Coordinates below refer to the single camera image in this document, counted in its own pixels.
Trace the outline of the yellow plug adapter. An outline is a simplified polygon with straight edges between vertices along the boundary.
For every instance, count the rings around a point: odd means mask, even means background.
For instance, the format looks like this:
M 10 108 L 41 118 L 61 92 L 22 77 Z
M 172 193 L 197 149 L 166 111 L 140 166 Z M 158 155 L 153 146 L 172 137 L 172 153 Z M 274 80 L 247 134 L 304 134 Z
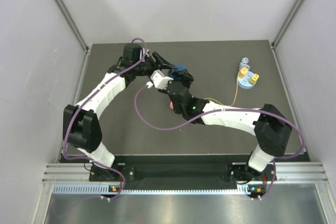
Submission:
M 251 85 L 255 85 L 258 79 L 259 79 L 259 75 L 255 73 L 255 74 L 250 78 L 249 83 L 250 83 Z

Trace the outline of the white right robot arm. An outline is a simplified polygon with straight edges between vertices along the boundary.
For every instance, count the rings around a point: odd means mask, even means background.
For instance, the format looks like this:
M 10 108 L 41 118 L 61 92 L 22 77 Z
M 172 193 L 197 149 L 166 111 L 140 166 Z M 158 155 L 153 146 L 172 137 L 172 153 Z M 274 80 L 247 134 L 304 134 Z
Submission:
M 261 109 L 244 111 L 192 96 L 184 76 L 174 79 L 156 70 L 150 79 L 155 88 L 169 96 L 174 112 L 185 120 L 233 128 L 256 137 L 257 147 L 245 167 L 233 175 L 235 181 L 258 179 L 264 174 L 268 163 L 284 156 L 292 128 L 273 105 L 265 104 Z

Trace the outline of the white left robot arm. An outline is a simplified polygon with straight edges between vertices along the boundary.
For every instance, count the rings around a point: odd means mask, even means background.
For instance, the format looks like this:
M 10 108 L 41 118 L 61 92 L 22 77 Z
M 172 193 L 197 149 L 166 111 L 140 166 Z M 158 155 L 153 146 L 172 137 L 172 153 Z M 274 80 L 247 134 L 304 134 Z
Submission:
M 63 146 L 65 159 L 72 158 L 66 154 L 67 146 L 72 145 L 83 153 L 86 159 L 98 167 L 107 180 L 114 180 L 119 168 L 113 164 L 115 156 L 102 142 L 102 131 L 99 118 L 112 100 L 135 80 L 136 77 L 148 76 L 155 87 L 164 89 L 170 77 L 166 77 L 163 69 L 177 67 L 157 52 L 149 53 L 146 45 L 140 46 L 134 41 L 124 46 L 123 54 L 118 62 L 111 66 L 100 83 L 76 105 L 67 105 L 63 114 Z

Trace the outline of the blue cube power socket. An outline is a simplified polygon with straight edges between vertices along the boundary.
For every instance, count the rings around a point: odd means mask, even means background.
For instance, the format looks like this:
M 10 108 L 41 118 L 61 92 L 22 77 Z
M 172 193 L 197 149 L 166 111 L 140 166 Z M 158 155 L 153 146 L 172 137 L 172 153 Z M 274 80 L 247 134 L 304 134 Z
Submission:
M 184 66 L 184 65 L 175 63 L 175 64 L 174 64 L 174 68 L 172 68 L 172 69 L 170 70 L 170 72 L 176 72 L 176 71 L 181 72 L 181 71 L 183 71 L 184 69 L 185 69 L 185 66 Z

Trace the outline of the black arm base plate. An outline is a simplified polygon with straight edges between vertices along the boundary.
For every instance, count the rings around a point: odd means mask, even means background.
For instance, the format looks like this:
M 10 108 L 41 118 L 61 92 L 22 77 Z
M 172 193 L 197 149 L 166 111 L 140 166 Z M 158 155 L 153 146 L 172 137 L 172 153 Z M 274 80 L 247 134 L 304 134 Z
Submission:
M 245 164 L 114 164 L 110 169 L 92 165 L 92 182 L 111 182 L 117 180 L 121 173 L 128 183 L 148 183 L 149 180 L 200 180 L 214 179 L 224 183 L 244 183 L 250 181 L 271 181 L 274 165 L 267 165 L 263 172 L 254 172 Z

